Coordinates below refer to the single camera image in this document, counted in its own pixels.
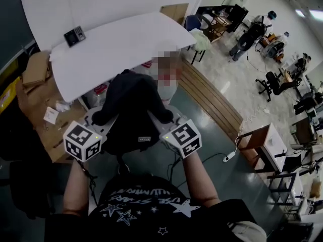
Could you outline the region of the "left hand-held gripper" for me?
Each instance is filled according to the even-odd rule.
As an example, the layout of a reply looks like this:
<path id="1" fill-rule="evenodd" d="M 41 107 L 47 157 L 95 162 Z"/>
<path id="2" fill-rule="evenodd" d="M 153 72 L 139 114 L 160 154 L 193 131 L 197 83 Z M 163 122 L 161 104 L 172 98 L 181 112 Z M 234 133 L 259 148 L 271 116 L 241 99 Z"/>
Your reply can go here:
<path id="1" fill-rule="evenodd" d="M 93 114 L 101 111 L 101 106 L 91 108 L 85 114 L 85 121 L 92 122 Z M 84 126 L 72 121 L 63 135 L 64 149 L 76 160 L 86 162 L 101 151 L 106 135 L 116 122 L 118 114 L 112 117 L 105 125 Z"/>

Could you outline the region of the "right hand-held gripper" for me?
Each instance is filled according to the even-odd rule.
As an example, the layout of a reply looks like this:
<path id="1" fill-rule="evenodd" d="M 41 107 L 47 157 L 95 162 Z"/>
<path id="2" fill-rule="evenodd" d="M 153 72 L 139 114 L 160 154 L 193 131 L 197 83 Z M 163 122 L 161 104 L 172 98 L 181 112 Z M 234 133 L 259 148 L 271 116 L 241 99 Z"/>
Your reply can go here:
<path id="1" fill-rule="evenodd" d="M 186 158 L 201 148 L 201 134 L 193 121 L 181 116 L 174 106 L 167 106 L 173 114 L 173 122 L 162 124 L 153 113 L 147 111 L 150 119 L 160 134 L 160 138 L 178 149 L 182 158 Z"/>

